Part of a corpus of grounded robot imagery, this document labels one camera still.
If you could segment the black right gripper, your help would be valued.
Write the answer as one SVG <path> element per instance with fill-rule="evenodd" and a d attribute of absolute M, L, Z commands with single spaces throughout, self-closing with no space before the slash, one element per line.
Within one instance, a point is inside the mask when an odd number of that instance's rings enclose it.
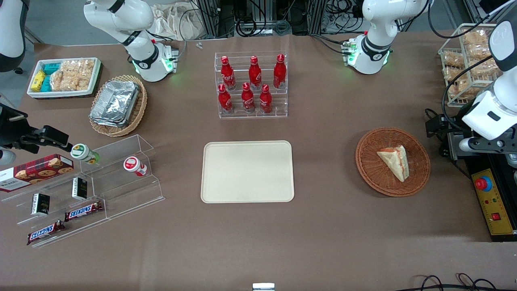
<path fill-rule="evenodd" d="M 0 144 L 6 149 L 19 149 L 37 154 L 39 145 L 34 144 L 38 141 L 35 131 L 36 127 L 32 127 L 27 120 L 28 115 L 22 111 L 13 109 L 7 105 L 1 105 L 0 113 Z M 62 131 L 45 125 L 39 131 L 39 140 L 41 146 L 49 146 L 60 148 L 65 152 L 71 152 L 73 145 L 68 142 L 69 135 Z"/>

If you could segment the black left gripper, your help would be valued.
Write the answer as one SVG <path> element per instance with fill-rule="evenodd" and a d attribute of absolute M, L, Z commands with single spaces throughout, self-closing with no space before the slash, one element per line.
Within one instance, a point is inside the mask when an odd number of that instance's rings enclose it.
<path fill-rule="evenodd" d="M 427 138 L 436 137 L 443 139 L 446 135 L 461 136 L 462 138 L 470 138 L 470 127 L 463 121 L 463 114 L 456 114 L 445 119 L 443 114 L 438 114 L 432 109 L 425 109 L 425 116 L 428 120 L 425 122 L 425 133 Z"/>

